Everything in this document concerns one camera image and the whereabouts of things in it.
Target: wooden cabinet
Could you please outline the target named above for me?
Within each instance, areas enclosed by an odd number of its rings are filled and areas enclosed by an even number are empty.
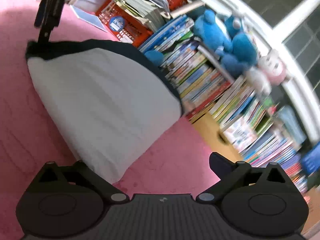
[[[193,127],[200,133],[213,152],[220,153],[232,162],[242,160],[242,157],[232,145],[228,141],[223,140],[220,136],[219,125],[209,113],[193,123]]]

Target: black pillow trim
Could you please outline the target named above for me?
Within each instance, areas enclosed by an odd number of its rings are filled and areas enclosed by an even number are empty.
[[[51,60],[63,55],[69,55],[74,53],[79,53],[87,51],[90,49],[105,49],[116,54],[122,55],[129,59],[134,60],[140,65],[147,68],[154,75],[156,75],[162,83],[168,88],[175,98],[180,102],[181,115],[183,115],[183,106],[180,99],[178,91],[171,85],[171,83],[165,78],[165,75],[153,65],[137,48],[128,43],[118,42],[118,41],[108,41],[108,40],[86,40],[82,42],[77,41],[58,41],[58,42],[48,42],[45,44],[40,44],[35,41],[30,41],[28,43],[26,51],[26,59],[31,57],[40,57],[44,60]]]

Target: blue sticker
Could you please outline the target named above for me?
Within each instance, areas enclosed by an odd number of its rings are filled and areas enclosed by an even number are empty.
[[[119,32],[124,28],[124,19],[121,16],[115,16],[110,19],[109,27],[114,32]]]

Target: blue stuffed animal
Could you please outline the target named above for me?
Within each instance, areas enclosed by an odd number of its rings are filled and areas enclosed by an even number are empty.
[[[257,50],[246,33],[237,34],[232,44],[232,53],[225,53],[219,49],[215,53],[220,56],[221,65],[236,79],[257,64]]]
[[[243,32],[243,25],[242,25],[242,15],[237,12],[237,11],[233,11],[232,15],[225,19],[224,24],[227,28],[227,31],[231,37],[231,39],[233,39],[239,32]]]
[[[239,62],[245,62],[249,66],[257,64],[257,48],[246,33],[238,33],[232,40],[232,54]]]
[[[193,32],[200,37],[204,44],[213,51],[223,47],[225,51],[232,52],[232,43],[224,35],[216,23],[216,15],[212,10],[206,10],[195,22]]]
[[[231,76],[237,79],[250,66],[246,62],[239,62],[237,57],[231,53],[225,53],[222,50],[216,50],[216,54],[220,56],[221,65],[229,72]]]
[[[149,51],[145,52],[144,55],[156,67],[159,67],[164,62],[164,55],[157,50],[149,50]]]

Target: stack of books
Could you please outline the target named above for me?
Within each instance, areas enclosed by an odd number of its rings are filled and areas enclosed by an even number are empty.
[[[191,122],[208,112],[234,82],[210,51],[192,38],[193,25],[191,18],[180,16],[139,47],[141,52],[164,53],[160,69],[177,88]]]
[[[255,91],[240,76],[209,113],[222,134],[253,167],[279,163],[300,192],[307,190],[294,142],[274,124]]]
[[[153,32],[164,25],[160,8],[149,0],[116,0],[116,4]]]
[[[162,26],[156,33],[149,37],[139,47],[139,50],[142,53],[153,49],[163,52],[185,35],[189,36],[191,34],[189,33],[190,29],[193,25],[194,21],[191,18],[186,15],[179,16]]]
[[[178,89],[191,121],[208,111],[231,85],[199,47],[198,41],[183,41],[161,65],[166,77]]]

